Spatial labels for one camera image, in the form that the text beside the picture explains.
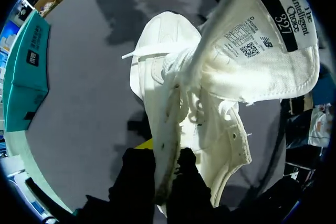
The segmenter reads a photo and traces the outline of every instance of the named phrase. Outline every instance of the qr code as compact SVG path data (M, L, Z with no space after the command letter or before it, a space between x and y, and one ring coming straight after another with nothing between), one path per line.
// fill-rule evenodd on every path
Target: qr code
M260 54L259 50L255 47L253 42L250 42L246 46L241 47L240 50L243 52L243 54L245 54L247 58L251 58L255 55Z

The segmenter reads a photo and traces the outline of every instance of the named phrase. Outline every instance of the teal shoe box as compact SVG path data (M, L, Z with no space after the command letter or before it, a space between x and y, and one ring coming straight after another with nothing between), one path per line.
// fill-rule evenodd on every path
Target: teal shoe box
M5 129L27 130L48 94L47 47L50 25L34 11L9 53L3 92Z

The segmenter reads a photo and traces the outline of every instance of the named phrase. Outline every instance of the white sneaker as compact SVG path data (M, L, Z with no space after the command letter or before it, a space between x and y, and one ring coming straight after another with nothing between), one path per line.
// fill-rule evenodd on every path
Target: white sneaker
M291 7L295 14L282 13ZM251 162L237 102L313 88L319 55L309 12L305 0L221 0L201 40L181 15L163 13L146 25L126 56L134 55L130 83L154 139L158 204L169 195L179 149L190 147L218 206L230 175Z

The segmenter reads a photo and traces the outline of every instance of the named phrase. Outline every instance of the size label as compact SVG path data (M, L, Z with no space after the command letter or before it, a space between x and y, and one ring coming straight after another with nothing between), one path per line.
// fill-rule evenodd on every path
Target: size label
M271 39L259 30L254 16L225 34L221 44L236 57L246 58L256 56L274 46Z
M261 0L278 28L288 52L317 43L311 9L306 0Z

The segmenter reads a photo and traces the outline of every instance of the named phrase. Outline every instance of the gray floor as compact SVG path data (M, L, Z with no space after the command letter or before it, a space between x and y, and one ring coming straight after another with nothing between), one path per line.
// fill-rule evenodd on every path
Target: gray floor
M50 92L26 137L39 169L72 210L85 195L107 199L123 152L147 140L142 104L129 86L131 59L145 24L173 10L201 24L214 0L64 0L48 16ZM223 203L236 207L265 176L277 138L279 101L240 106L253 161L228 182ZM281 146L271 185L282 177ZM164 222L157 213L156 222Z

